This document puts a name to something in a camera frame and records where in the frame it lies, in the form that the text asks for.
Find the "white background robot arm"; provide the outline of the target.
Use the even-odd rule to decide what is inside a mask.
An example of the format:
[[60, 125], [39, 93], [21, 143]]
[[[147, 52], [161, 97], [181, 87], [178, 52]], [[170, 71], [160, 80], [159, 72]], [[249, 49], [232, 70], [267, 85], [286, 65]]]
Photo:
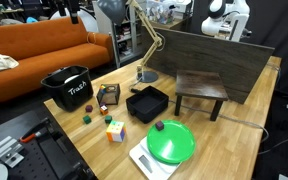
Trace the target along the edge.
[[212, 0], [208, 6], [208, 17], [202, 22], [201, 31], [215, 38], [239, 42], [252, 34], [246, 28], [250, 8], [246, 0]]

